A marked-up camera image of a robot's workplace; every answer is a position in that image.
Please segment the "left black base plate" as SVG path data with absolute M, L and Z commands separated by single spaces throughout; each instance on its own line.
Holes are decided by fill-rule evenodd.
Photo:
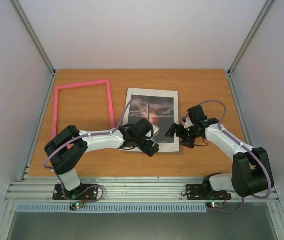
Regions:
M 52 199 L 61 201 L 95 201 L 100 192 L 99 188 L 93 184 L 80 184 L 71 191 L 68 191 L 65 188 L 62 189 L 60 184 L 56 184 L 53 190 Z

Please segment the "pink picture frame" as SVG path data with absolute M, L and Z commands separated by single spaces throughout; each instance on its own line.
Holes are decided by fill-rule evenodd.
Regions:
M 101 79 L 101 80 L 93 80 L 93 81 L 58 85 L 58 86 L 54 87 L 54 95 L 53 95 L 53 116 L 52 116 L 52 130 L 51 130 L 51 138 L 52 139 L 57 135 L 59 91 L 67 90 L 67 89 L 90 87 L 90 86 L 96 86 L 96 85 L 105 85 L 106 86 L 110 126 L 111 126 L 112 129 L 115 127 L 113 103 L 112 103 L 112 95 L 111 95 L 111 86 L 110 86 L 110 80 L 109 79 Z

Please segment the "aluminium rail base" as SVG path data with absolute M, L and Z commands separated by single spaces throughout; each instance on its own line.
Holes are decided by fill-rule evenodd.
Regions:
M 104 187 L 102 203 L 185 203 L 181 192 L 188 184 L 200 184 L 202 177 L 81 177 L 84 184 Z M 56 177 L 30 177 L 11 182 L 6 201 L 51 202 Z

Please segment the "white mat board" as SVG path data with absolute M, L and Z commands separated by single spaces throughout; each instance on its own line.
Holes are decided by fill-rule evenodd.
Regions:
M 148 104 L 148 116 L 147 120 L 149 120 L 150 116 L 150 104 L 148 100 L 145 98 L 146 96 L 151 97 L 168 97 L 168 98 L 174 98 L 174 123 L 179 123 L 179 110 L 178 110 L 178 92 L 177 91 L 169 91 L 169 90 L 154 90 L 154 89 L 141 89 L 141 88 L 128 88 L 127 89 L 127 95 L 126 95 L 126 103 L 130 104 L 134 99 L 137 97 L 142 97 L 146 100 Z M 179 140 L 178 137 L 172 137 L 174 138 L 174 143 L 157 143 L 154 140 L 154 137 L 152 140 L 159 144 L 159 152 L 160 153 L 173 153 L 173 152 L 179 152 Z

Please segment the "right aluminium corner post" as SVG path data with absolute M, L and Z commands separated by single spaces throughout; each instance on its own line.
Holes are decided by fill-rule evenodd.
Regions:
M 246 53 L 249 45 L 253 41 L 255 35 L 257 34 L 258 30 L 260 29 L 262 23 L 264 22 L 266 16 L 268 15 L 269 11 L 271 10 L 272 6 L 274 5 L 275 0 L 266 0 L 263 4 L 260 12 L 258 13 L 252 27 L 250 28 L 243 44 L 241 45 L 234 61 L 232 62 L 229 70 L 227 70 L 227 76 L 232 77 L 233 73 L 235 72 L 236 67 L 240 63 L 241 59 L 243 58 L 244 54 Z

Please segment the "aluminium corner post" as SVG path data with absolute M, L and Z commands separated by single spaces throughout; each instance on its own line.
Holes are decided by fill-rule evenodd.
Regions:
M 262 23 L 264 22 L 266 16 L 268 15 L 269 11 L 271 10 L 272 6 L 274 5 L 275 0 L 266 0 L 263 4 L 260 12 L 258 13 L 252 27 L 250 28 L 243 44 L 241 45 L 234 61 L 232 62 L 229 70 L 227 70 L 227 76 L 232 77 L 233 73 L 235 72 L 236 67 L 240 63 L 241 59 L 243 58 L 244 54 L 246 53 L 249 45 L 253 41 L 255 35 L 257 34 L 258 30 L 260 29 Z
M 35 45 L 37 51 L 39 52 L 42 60 L 44 61 L 47 69 L 49 72 L 54 76 L 56 73 L 56 70 L 54 69 L 53 65 L 51 64 L 51 61 L 49 60 L 47 54 L 45 53 L 44 48 L 42 47 L 35 31 L 33 30 L 21 4 L 19 3 L 18 0 L 10 0 L 10 3 L 12 4 L 14 10 L 16 11 L 19 19 L 21 20 L 23 26 L 25 27 L 28 35 L 30 36 L 33 44 Z

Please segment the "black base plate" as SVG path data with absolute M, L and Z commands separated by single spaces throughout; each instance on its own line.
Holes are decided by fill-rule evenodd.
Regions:
M 189 201 L 223 201 L 231 200 L 232 196 L 226 191 L 212 191 L 205 193 L 201 184 L 187 184 L 184 193 Z
M 68 191 L 65 188 L 62 189 L 60 184 L 56 184 L 53 190 L 52 199 L 61 201 L 95 201 L 100 192 L 99 188 L 93 184 L 80 184 L 71 191 Z

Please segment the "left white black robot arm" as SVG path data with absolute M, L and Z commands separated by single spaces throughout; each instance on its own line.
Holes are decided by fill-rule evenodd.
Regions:
M 47 168 L 47 163 L 50 163 L 65 194 L 71 199 L 77 199 L 82 194 L 82 186 L 75 166 L 84 154 L 104 149 L 139 149 L 152 157 L 159 151 L 159 144 L 152 139 L 158 133 L 159 127 L 144 118 L 135 124 L 107 131 L 81 131 L 70 125 L 45 145 L 47 160 L 44 167 Z

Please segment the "left small circuit board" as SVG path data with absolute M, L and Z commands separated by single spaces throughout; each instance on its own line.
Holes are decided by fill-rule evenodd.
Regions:
M 76 202 L 69 204 L 69 210 L 70 211 L 77 211 L 79 209 L 82 209 L 85 206 L 84 202 Z

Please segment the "small circuit board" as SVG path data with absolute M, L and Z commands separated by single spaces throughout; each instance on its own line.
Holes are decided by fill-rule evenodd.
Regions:
M 209 209 L 215 209 L 215 208 L 219 208 L 224 206 L 223 202 L 216 202 L 216 201 L 212 201 L 212 202 L 207 202 L 206 203 L 206 207 Z
M 85 206 L 84 202 L 76 202 L 69 204 L 69 210 L 70 211 L 77 211 L 79 209 L 82 209 Z

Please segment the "right small circuit board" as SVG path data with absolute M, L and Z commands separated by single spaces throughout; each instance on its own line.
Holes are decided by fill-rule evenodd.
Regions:
M 209 209 L 215 209 L 215 208 L 219 208 L 224 206 L 223 202 L 216 202 L 216 201 L 212 201 L 212 202 L 207 202 L 206 203 L 206 207 Z

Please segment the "sunset landscape photo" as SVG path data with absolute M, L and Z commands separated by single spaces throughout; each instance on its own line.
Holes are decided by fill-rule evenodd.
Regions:
M 159 127 L 159 133 L 154 140 L 159 144 L 172 144 L 174 138 L 165 137 L 165 133 L 174 123 L 174 98 L 146 96 L 150 104 L 149 122 Z M 140 119 L 147 119 L 148 104 L 142 97 L 134 99 L 128 107 L 124 117 L 123 124 L 135 124 Z

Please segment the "left aluminium corner post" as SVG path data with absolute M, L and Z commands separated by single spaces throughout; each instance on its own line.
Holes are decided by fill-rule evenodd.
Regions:
M 47 69 L 49 72 L 54 76 L 56 73 L 56 70 L 54 69 L 53 65 L 51 64 L 51 61 L 49 60 L 47 54 L 45 53 L 44 48 L 42 47 L 35 31 L 33 30 L 21 4 L 19 3 L 18 0 L 10 0 L 10 3 L 12 4 L 14 10 L 16 11 L 19 19 L 21 20 L 23 26 L 25 27 L 28 35 L 30 36 L 33 44 L 35 45 L 37 51 L 39 52 L 42 60 L 44 61 Z

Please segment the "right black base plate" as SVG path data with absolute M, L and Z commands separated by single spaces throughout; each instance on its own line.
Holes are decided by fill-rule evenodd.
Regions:
M 231 200 L 232 196 L 226 191 L 212 191 L 205 193 L 201 184 L 187 184 L 184 193 L 189 201 L 223 201 Z

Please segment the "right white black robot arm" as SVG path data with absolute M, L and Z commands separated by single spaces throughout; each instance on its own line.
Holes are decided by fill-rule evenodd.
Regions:
M 219 120 L 208 118 L 202 106 L 188 109 L 183 124 L 172 124 L 166 137 L 178 137 L 180 145 L 193 149 L 198 138 L 216 145 L 232 161 L 231 174 L 215 173 L 204 177 L 202 191 L 207 198 L 214 198 L 220 192 L 235 192 L 245 198 L 266 192 L 270 196 L 274 180 L 267 151 L 252 147 L 230 133 Z

